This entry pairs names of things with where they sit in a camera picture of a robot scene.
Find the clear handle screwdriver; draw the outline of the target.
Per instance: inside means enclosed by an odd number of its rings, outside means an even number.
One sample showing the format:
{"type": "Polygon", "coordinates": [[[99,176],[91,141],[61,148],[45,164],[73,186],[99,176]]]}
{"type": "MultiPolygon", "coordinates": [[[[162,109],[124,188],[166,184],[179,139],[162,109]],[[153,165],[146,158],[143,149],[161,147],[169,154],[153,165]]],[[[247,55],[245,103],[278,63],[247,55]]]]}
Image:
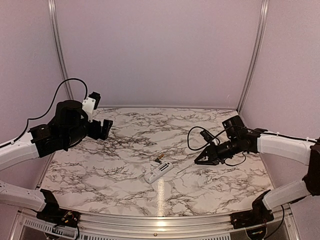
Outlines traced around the clear handle screwdriver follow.
{"type": "Polygon", "coordinates": [[[188,166],[186,166],[185,168],[181,169],[180,171],[176,172],[176,174],[179,175],[180,173],[183,173],[184,171],[188,170],[189,168],[192,168],[195,165],[196,164],[193,162],[193,163],[189,164],[188,166]]]}

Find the white remote control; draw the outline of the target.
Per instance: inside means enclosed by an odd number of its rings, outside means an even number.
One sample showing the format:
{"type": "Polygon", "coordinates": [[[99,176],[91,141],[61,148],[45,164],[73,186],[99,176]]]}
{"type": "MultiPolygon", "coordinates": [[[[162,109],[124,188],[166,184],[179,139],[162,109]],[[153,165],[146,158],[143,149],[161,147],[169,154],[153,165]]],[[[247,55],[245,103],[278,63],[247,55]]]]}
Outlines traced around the white remote control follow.
{"type": "Polygon", "coordinates": [[[158,180],[160,177],[168,173],[170,170],[174,168],[173,164],[169,161],[165,161],[161,165],[157,166],[150,172],[146,173],[144,175],[144,180],[148,184],[154,183],[156,180],[158,180]]]}

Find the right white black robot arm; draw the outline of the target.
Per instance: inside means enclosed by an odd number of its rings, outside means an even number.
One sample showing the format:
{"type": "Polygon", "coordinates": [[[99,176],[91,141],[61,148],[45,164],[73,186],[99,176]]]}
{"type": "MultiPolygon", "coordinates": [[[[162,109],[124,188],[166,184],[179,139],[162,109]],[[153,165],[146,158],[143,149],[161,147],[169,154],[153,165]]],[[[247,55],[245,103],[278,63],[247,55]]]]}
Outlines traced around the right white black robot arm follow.
{"type": "Polygon", "coordinates": [[[248,129],[240,116],[233,116],[222,123],[228,140],[216,145],[214,136],[203,132],[208,145],[195,159],[196,165],[216,166],[226,159],[247,152],[270,154],[300,162],[308,167],[301,179],[263,193],[253,203],[247,219],[258,224],[270,211],[283,204],[299,201],[307,196],[320,194],[320,141],[287,136],[263,128],[248,129]]]}

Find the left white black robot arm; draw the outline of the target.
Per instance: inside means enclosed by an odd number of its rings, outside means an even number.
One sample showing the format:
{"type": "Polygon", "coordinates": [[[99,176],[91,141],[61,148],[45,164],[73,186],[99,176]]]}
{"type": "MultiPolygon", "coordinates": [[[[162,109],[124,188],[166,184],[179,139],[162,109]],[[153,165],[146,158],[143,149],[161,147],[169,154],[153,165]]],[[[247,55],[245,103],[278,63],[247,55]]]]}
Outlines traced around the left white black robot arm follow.
{"type": "MultiPolygon", "coordinates": [[[[94,120],[93,113],[96,108],[96,100],[91,97],[85,98],[83,102],[59,102],[49,123],[33,127],[17,140],[9,141],[1,147],[1,170],[28,160],[49,156],[60,150],[68,151],[86,137],[106,140],[113,121],[94,120]]],[[[51,191],[43,189],[31,190],[2,181],[0,202],[35,212],[43,211],[53,223],[60,222],[64,216],[51,191]]]]}

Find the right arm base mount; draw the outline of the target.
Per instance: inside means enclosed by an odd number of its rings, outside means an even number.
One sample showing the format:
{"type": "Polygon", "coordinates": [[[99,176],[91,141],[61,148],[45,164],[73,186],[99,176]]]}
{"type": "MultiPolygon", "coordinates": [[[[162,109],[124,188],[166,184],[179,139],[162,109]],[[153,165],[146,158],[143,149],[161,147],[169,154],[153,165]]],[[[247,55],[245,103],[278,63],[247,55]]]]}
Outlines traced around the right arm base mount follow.
{"type": "Polygon", "coordinates": [[[256,225],[266,224],[273,221],[274,215],[272,211],[266,213],[254,212],[253,210],[246,210],[235,212],[230,215],[230,222],[234,229],[248,228],[256,225]]]}

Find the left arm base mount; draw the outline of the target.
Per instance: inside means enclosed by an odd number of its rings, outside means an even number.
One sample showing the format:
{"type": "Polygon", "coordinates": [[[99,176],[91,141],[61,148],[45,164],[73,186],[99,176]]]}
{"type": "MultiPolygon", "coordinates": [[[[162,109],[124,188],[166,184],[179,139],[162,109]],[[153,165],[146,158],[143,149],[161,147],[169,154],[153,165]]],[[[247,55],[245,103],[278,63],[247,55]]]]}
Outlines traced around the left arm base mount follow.
{"type": "Polygon", "coordinates": [[[78,226],[80,213],[78,211],[72,210],[61,210],[55,213],[48,212],[38,212],[36,214],[36,218],[58,225],[58,226],[66,226],[70,228],[76,228],[78,226]]]}

